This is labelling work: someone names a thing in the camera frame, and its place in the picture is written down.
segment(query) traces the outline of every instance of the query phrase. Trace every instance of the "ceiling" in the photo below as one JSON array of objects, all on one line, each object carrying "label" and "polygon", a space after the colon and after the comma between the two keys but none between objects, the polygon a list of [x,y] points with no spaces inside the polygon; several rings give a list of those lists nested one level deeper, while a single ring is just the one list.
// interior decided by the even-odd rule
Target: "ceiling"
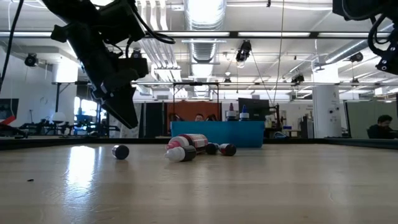
[{"label": "ceiling", "polygon": [[[25,1],[21,16],[18,20],[17,30],[43,31],[53,29],[53,26],[63,25],[63,22],[53,15],[46,8],[36,1]],[[259,4],[267,1],[248,1],[248,0],[227,0],[227,8],[223,30],[244,30],[244,31],[341,31],[341,32],[368,32],[371,28],[370,21],[346,22],[340,16],[331,13],[331,10],[309,11],[301,8],[322,7],[331,8],[332,0],[288,0],[285,8],[282,9],[282,1],[272,0],[272,7],[265,7]],[[167,1],[167,25],[170,30],[185,30],[185,18],[182,0]],[[300,9],[292,9],[289,6],[298,6]],[[11,1],[0,0],[0,30],[8,30],[8,9],[11,18],[13,17],[17,4]],[[381,27],[385,27],[390,21],[385,21]],[[181,39],[176,39],[177,43],[173,46],[178,65],[181,67],[182,77],[190,74],[190,61],[188,45],[181,43]],[[231,73],[232,82],[254,82],[260,81],[260,75],[269,82],[290,81],[293,73],[291,69],[303,62],[314,58],[316,55],[325,55],[334,52],[341,46],[350,43],[352,40],[346,39],[252,39],[252,52],[246,61],[244,68],[237,68],[234,59],[236,49],[241,45],[243,39],[226,39],[226,43],[219,44],[216,65],[213,69],[211,81],[222,82],[225,73]],[[52,46],[58,47],[63,51],[73,55],[73,51],[67,44],[62,44],[54,40],[45,39],[14,39],[14,43],[20,46]],[[119,43],[120,47],[125,47],[126,42]],[[281,52],[280,64],[278,63],[279,52]],[[361,76],[371,72],[376,72],[374,68],[379,58],[366,49],[362,51],[364,61],[351,64],[351,62],[338,62],[340,80],[352,80],[353,77]],[[306,80],[311,79],[311,73],[305,73]],[[370,77],[363,75],[361,82],[379,82],[395,76],[387,73],[377,73]]]}]

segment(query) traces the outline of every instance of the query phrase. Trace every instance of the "silver duct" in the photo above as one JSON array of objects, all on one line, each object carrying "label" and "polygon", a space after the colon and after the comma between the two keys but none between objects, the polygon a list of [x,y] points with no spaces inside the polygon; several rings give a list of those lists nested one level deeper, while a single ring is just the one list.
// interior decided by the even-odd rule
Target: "silver duct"
[{"label": "silver duct", "polygon": [[[187,30],[221,30],[223,28],[226,0],[184,0]],[[218,44],[191,43],[190,53],[193,63],[211,63],[215,59]],[[213,66],[192,65],[192,73],[197,78],[211,75]]]},{"label": "silver duct", "polygon": [[[393,24],[386,26],[385,28],[381,29],[382,32],[391,32],[393,30]],[[368,41],[367,40],[353,40],[350,43],[340,47],[338,50],[326,55],[322,62],[317,63],[317,65],[330,65],[341,60],[344,60],[366,48],[368,48]],[[291,69],[290,72],[293,71],[306,71],[312,68],[311,61],[306,61],[297,65],[295,68]]]}]

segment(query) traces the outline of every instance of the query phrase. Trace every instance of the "white column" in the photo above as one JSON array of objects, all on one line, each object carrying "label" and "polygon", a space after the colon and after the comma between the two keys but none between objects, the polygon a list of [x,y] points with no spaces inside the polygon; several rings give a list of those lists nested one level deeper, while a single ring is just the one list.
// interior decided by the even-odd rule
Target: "white column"
[{"label": "white column", "polygon": [[[314,72],[314,82],[338,83],[338,67],[330,65]],[[314,135],[316,138],[341,137],[340,94],[338,86],[320,85],[313,88]]]}]

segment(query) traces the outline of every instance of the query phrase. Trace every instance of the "blue container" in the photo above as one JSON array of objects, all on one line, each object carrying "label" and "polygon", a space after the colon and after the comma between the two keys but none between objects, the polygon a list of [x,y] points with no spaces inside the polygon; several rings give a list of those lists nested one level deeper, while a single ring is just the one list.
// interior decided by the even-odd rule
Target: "blue container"
[{"label": "blue container", "polygon": [[262,147],[263,121],[173,121],[172,136],[179,134],[204,134],[209,142],[230,143],[236,147]]}]

